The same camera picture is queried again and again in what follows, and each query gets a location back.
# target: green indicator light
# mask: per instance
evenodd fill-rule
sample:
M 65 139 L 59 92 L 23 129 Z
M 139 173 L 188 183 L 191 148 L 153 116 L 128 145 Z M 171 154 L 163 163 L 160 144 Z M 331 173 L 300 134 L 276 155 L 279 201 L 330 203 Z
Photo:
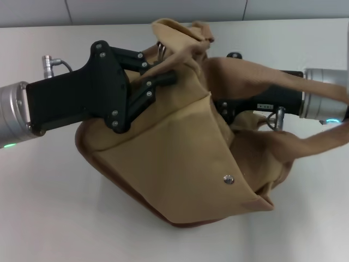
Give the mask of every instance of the green indicator light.
M 12 147 L 12 146 L 15 146 L 16 144 L 8 144 L 8 145 L 5 145 L 4 148 L 7 148 L 7 147 Z

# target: cable connector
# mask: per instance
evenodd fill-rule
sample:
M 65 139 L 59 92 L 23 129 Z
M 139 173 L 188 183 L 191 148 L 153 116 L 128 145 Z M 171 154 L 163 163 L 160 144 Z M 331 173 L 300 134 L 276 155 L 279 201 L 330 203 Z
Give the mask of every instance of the cable connector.
M 47 78 L 52 78 L 54 77 L 55 75 L 53 74 L 53 66 L 59 66 L 60 64 L 63 64 L 67 67 L 67 69 L 69 70 L 69 72 L 72 72 L 72 68 L 70 67 L 70 65 L 60 59 L 60 58 L 54 58 L 52 59 L 51 56 L 43 56 L 43 66 L 44 66 L 44 78 L 47 79 Z

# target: tan canvas bag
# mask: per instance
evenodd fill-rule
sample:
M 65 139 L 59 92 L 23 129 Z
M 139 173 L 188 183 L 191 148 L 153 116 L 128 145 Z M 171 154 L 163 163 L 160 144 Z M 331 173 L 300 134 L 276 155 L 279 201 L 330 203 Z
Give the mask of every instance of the tan canvas bag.
M 241 59 L 207 58 L 213 42 L 207 25 L 191 28 L 162 19 L 153 23 L 165 47 L 164 61 L 143 76 L 127 72 L 133 88 L 143 78 L 174 69 L 178 82 L 158 87 L 157 100 L 124 134 L 103 120 L 80 125 L 76 145 L 86 160 L 160 218 L 193 227 L 274 208 L 269 194 L 287 176 L 295 159 L 349 141 L 349 123 L 307 139 L 288 132 L 262 132 L 265 118 L 239 114 L 229 127 L 213 99 L 249 98 L 271 84 L 349 104 L 346 90 L 305 80 Z M 151 63 L 156 46 L 145 51 Z M 225 176 L 233 183 L 224 182 Z

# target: white label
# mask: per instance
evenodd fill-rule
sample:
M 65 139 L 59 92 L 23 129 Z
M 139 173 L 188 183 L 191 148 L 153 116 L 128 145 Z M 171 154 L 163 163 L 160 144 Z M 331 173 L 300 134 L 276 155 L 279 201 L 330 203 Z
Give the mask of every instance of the white label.
M 258 109 L 274 109 L 273 105 L 268 105 L 268 104 L 257 104 Z

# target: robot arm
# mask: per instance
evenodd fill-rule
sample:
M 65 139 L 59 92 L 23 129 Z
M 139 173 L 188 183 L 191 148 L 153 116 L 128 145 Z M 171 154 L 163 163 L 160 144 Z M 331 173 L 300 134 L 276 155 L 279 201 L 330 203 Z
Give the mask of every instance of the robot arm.
M 242 59 L 239 53 L 230 53 L 228 57 Z M 284 72 L 309 80 L 348 87 L 348 73 L 345 70 L 306 69 L 304 73 L 297 71 Z M 282 130 L 284 114 L 319 120 L 322 124 L 340 123 L 349 118 L 348 105 L 345 103 L 280 86 L 271 86 L 265 92 L 250 99 L 221 99 L 215 105 L 228 124 L 232 123 L 234 118 L 245 110 L 271 112 L 267 123 L 273 130 Z M 272 115 L 276 115 L 274 127 L 269 123 Z
M 174 71 L 160 74 L 144 79 L 131 94 L 124 70 L 142 75 L 151 65 L 143 53 L 110 47 L 105 41 L 92 45 L 88 62 L 77 71 L 53 77 L 54 64 L 45 62 L 47 79 L 0 88 L 0 148 L 93 117 L 103 118 L 116 133 L 127 132 L 155 102 L 155 87 L 177 81 Z
M 53 76 L 52 66 L 62 60 L 45 56 L 43 62 L 45 80 L 0 88 L 0 148 L 93 117 L 103 118 L 106 126 L 116 133 L 127 132 L 131 122 L 155 102 L 155 87 L 177 81 L 173 71 L 160 74 L 144 79 L 141 87 L 131 94 L 124 70 L 142 75 L 151 65 L 143 53 L 110 47 L 105 41 L 92 45 L 88 62 L 77 71 Z M 305 74 L 287 73 L 347 86 L 347 71 L 344 70 L 307 69 Z M 228 124 L 245 110 L 271 112 L 268 125 L 273 130 L 282 130 L 285 114 L 321 123 L 349 118 L 345 103 L 279 86 L 271 86 L 246 100 L 222 99 L 216 101 L 215 106 Z M 272 115 L 276 115 L 275 127 L 270 124 Z

